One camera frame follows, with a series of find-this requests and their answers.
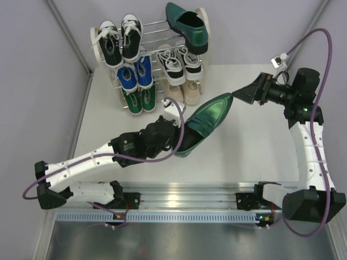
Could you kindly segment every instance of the beige sneaker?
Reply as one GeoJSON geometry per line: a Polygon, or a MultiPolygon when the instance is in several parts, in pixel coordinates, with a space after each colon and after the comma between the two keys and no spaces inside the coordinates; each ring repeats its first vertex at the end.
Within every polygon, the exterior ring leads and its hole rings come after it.
{"type": "Polygon", "coordinates": [[[196,105],[200,101],[199,88],[195,81],[187,80],[183,85],[184,101],[187,105],[196,105]]]}
{"type": "Polygon", "coordinates": [[[181,103],[184,102],[180,86],[172,86],[167,80],[161,80],[160,85],[162,86],[165,96],[169,96],[181,103]]]}

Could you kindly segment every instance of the shoe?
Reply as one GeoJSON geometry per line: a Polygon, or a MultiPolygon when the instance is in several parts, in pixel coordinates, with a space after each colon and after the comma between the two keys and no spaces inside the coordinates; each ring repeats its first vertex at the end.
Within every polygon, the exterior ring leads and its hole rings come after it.
{"type": "Polygon", "coordinates": [[[142,89],[151,88],[153,85],[151,55],[140,57],[134,65],[139,87],[142,89]]]}
{"type": "Polygon", "coordinates": [[[93,42],[98,42],[105,58],[106,65],[110,68],[119,68],[123,65],[123,58],[119,51],[119,39],[117,27],[111,21],[104,21],[99,28],[99,34],[93,42]]]}
{"type": "Polygon", "coordinates": [[[141,101],[143,110],[150,113],[156,109],[156,83],[153,82],[150,88],[141,88],[141,101]]]}
{"type": "Polygon", "coordinates": [[[122,89],[126,92],[135,92],[138,88],[135,72],[130,64],[124,64],[118,69],[117,77],[121,83],[122,89]]]}
{"type": "Polygon", "coordinates": [[[124,89],[122,89],[121,91],[124,95],[126,103],[128,104],[129,112],[133,115],[141,114],[143,110],[141,106],[139,91],[136,90],[131,93],[124,91],[124,89]]]}
{"type": "Polygon", "coordinates": [[[196,105],[200,102],[200,91],[195,81],[187,80],[183,85],[184,102],[187,105],[196,105]]]}
{"type": "Polygon", "coordinates": [[[135,62],[140,56],[143,26],[137,16],[128,14],[121,23],[121,36],[123,38],[123,59],[127,63],[135,62]]]}
{"type": "Polygon", "coordinates": [[[169,96],[170,98],[173,98],[181,103],[184,102],[180,86],[172,86],[167,80],[160,80],[160,85],[165,93],[165,96],[169,96]]]}
{"type": "MultiPolygon", "coordinates": [[[[183,45],[184,41],[178,41],[176,46],[183,45]]],[[[178,47],[175,49],[178,59],[184,65],[184,74],[187,80],[200,80],[202,79],[202,66],[200,57],[189,52],[186,46],[178,47]]]]}
{"type": "MultiPolygon", "coordinates": [[[[200,106],[184,123],[183,141],[175,155],[181,158],[188,156],[224,121],[232,103],[232,94],[225,93],[200,106]]],[[[176,147],[178,143],[179,129],[176,137],[171,147],[176,147]]]]}
{"type": "MultiPolygon", "coordinates": [[[[169,44],[163,44],[158,49],[170,48],[169,44]]],[[[159,51],[156,54],[157,62],[168,82],[173,86],[179,86],[185,82],[183,67],[173,49],[159,51]]]]}
{"type": "Polygon", "coordinates": [[[185,38],[185,45],[195,55],[208,50],[208,33],[204,22],[197,13],[186,11],[177,4],[166,5],[166,19],[174,32],[185,38]]]}

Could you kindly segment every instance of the white connector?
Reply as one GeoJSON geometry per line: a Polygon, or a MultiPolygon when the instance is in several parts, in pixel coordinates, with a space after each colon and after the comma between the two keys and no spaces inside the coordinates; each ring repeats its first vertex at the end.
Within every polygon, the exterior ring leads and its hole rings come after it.
{"type": "MultiPolygon", "coordinates": [[[[174,120],[175,121],[174,125],[181,127],[181,118],[179,117],[179,112],[175,104],[173,104],[170,100],[166,100],[166,101],[163,100],[162,103],[164,104],[164,107],[165,107],[164,113],[163,113],[164,119],[167,121],[174,120]]],[[[184,113],[185,104],[180,102],[177,102],[177,103],[179,105],[181,112],[184,113]]]]}
{"type": "Polygon", "coordinates": [[[282,53],[271,59],[271,63],[276,69],[274,77],[278,76],[279,73],[284,72],[288,68],[286,59],[288,59],[288,55],[286,53],[282,53]]]}

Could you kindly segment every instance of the black sneaker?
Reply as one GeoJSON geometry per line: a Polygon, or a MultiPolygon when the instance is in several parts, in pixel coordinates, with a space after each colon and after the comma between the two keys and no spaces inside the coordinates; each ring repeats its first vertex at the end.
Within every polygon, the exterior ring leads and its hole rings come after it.
{"type": "Polygon", "coordinates": [[[137,16],[128,14],[121,23],[123,38],[123,59],[127,63],[135,62],[140,56],[143,26],[137,16]]]}
{"type": "Polygon", "coordinates": [[[169,49],[169,44],[163,44],[158,49],[164,49],[157,52],[157,64],[165,74],[166,79],[172,86],[179,86],[185,82],[183,66],[180,63],[176,52],[169,49]]]}
{"type": "MultiPolygon", "coordinates": [[[[176,43],[177,46],[184,44],[184,41],[176,43]]],[[[191,53],[186,46],[175,49],[178,59],[184,64],[184,74],[187,80],[200,80],[203,70],[199,55],[191,53]]]]}
{"type": "Polygon", "coordinates": [[[123,58],[119,51],[120,35],[117,27],[111,21],[104,21],[99,28],[99,34],[93,42],[93,46],[99,42],[106,65],[110,68],[118,68],[123,65],[123,58]]]}

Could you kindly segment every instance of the green sneaker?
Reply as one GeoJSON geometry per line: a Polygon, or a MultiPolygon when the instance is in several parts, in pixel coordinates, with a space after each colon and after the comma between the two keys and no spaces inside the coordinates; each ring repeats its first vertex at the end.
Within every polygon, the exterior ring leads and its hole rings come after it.
{"type": "Polygon", "coordinates": [[[142,106],[141,106],[139,91],[136,90],[134,92],[129,93],[124,91],[123,88],[121,89],[121,91],[124,95],[126,103],[128,104],[130,113],[133,115],[141,114],[142,106]]]}
{"type": "Polygon", "coordinates": [[[156,109],[156,83],[148,89],[141,88],[141,101],[143,110],[147,113],[156,109]]]}

